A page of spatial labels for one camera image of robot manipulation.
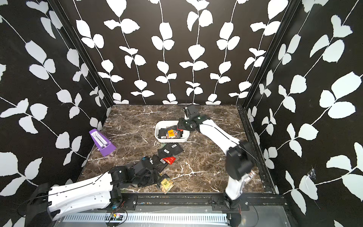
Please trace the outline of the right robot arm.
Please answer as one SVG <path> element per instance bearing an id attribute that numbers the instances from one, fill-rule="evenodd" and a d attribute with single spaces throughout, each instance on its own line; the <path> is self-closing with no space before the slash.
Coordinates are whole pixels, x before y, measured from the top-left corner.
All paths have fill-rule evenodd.
<path id="1" fill-rule="evenodd" d="M 226 156 L 226 172 L 228 183 L 224 191 L 224 203 L 227 209 L 238 207 L 243 199 L 245 184 L 253 177 L 253 162 L 249 160 L 249 142 L 234 138 L 205 114 L 198 112 L 194 105 L 183 108 L 184 117 L 178 120 L 178 128 L 184 131 L 198 131 L 212 140 Z"/>

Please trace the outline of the green tea bag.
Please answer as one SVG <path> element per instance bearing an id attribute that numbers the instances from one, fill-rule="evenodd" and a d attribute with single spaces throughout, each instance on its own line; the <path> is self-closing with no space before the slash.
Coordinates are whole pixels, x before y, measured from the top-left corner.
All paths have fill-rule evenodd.
<path id="1" fill-rule="evenodd" d="M 174 187 L 174 183 L 170 178 L 165 178 L 160 183 L 160 189 L 164 194 L 167 194 Z"/>

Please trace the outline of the yellow patterned tea bag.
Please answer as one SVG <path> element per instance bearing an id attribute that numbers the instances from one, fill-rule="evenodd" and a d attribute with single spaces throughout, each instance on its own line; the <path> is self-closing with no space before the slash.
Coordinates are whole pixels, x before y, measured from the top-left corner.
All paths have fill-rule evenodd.
<path id="1" fill-rule="evenodd" d="M 168 139 L 174 139 L 174 138 L 176 138 L 176 136 L 177 136 L 177 132 L 175 132 L 173 129 L 167 131 L 166 137 Z"/>

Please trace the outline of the small red tea bag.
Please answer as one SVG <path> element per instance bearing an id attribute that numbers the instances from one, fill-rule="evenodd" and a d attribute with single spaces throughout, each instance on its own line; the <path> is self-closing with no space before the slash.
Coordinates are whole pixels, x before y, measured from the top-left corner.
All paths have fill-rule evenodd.
<path id="1" fill-rule="evenodd" d="M 163 158 L 163 161 L 165 161 L 169 165 L 172 165 L 176 161 L 176 158 L 175 157 L 167 157 L 167 158 Z"/>

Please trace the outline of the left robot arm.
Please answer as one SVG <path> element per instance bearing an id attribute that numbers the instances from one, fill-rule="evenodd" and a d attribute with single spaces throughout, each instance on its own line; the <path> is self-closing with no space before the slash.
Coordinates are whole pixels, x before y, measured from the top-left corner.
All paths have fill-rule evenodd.
<path id="1" fill-rule="evenodd" d="M 156 184 L 160 173 L 151 158 L 137 163 L 114 166 L 109 171 L 73 184 L 51 187 L 38 186 L 26 202 L 25 226 L 48 227 L 69 214 L 91 209 L 117 209 L 121 206 L 122 190 Z"/>

